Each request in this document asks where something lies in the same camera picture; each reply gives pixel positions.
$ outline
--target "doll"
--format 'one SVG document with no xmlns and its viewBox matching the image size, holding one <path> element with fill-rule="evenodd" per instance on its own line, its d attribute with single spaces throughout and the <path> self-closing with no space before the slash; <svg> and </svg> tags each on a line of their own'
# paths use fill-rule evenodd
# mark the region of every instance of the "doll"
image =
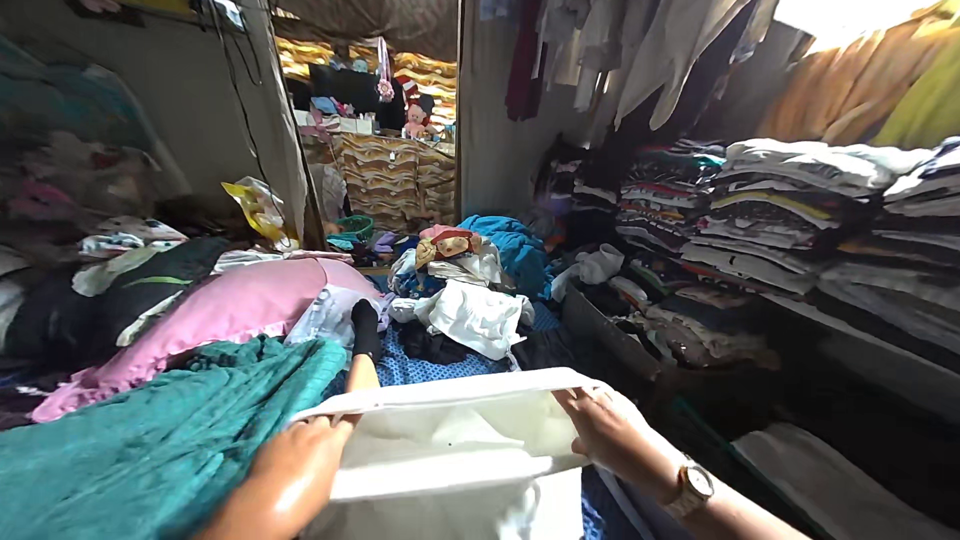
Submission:
<svg viewBox="0 0 960 540">
<path fill-rule="evenodd" d="M 423 120 L 426 118 L 426 112 L 423 112 L 423 109 L 419 105 L 411 105 L 407 109 L 407 123 L 404 125 L 404 129 L 407 130 L 407 136 L 410 138 L 418 138 L 423 133 L 425 133 L 426 127 L 423 126 Z"/>
</svg>

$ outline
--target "pink cloth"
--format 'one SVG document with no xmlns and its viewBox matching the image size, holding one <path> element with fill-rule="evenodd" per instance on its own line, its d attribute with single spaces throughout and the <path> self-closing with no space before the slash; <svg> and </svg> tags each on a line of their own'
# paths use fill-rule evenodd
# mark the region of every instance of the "pink cloth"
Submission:
<svg viewBox="0 0 960 540">
<path fill-rule="evenodd" d="M 207 343 L 284 335 L 328 282 L 379 296 L 359 272 L 338 260 L 296 258 L 236 268 L 193 291 L 103 366 L 73 374 L 31 418 L 51 422 L 126 392 L 153 379 L 173 356 Z"/>
<path fill-rule="evenodd" d="M 467 229 L 461 229 L 459 227 L 451 227 L 449 225 L 434 225 L 433 227 L 420 231 L 420 238 L 433 238 L 434 236 L 442 233 L 443 231 L 461 231 L 464 233 L 470 233 L 471 237 L 480 235 L 473 231 L 470 231 Z"/>
</svg>

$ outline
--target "teal towel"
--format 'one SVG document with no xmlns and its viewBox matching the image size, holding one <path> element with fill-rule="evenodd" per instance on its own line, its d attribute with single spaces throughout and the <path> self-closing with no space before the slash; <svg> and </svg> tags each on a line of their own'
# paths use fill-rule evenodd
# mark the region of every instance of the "teal towel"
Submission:
<svg viewBox="0 0 960 540">
<path fill-rule="evenodd" d="M 188 370 L 0 433 L 5 538 L 185 538 L 347 362 L 332 342 L 201 347 Z"/>
</svg>

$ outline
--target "purple cloth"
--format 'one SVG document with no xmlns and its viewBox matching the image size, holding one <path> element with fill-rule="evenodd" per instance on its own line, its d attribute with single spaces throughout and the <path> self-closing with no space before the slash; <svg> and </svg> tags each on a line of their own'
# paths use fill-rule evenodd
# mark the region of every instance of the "purple cloth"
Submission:
<svg viewBox="0 0 960 540">
<path fill-rule="evenodd" d="M 387 231 L 373 245 L 373 250 L 377 253 L 393 253 L 394 242 L 397 238 L 399 238 L 399 234 Z"/>
</svg>

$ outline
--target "dark pillow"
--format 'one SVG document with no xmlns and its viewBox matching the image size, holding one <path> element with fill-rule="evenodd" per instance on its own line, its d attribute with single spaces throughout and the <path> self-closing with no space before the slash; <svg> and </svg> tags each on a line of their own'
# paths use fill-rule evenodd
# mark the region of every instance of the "dark pillow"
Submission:
<svg viewBox="0 0 960 540">
<path fill-rule="evenodd" d="M 192 238 L 117 276 L 95 297 L 92 317 L 96 325 L 78 351 L 80 358 L 86 365 L 111 359 L 120 350 L 116 345 L 120 332 L 161 301 L 209 276 L 228 244 L 221 237 Z"/>
</svg>

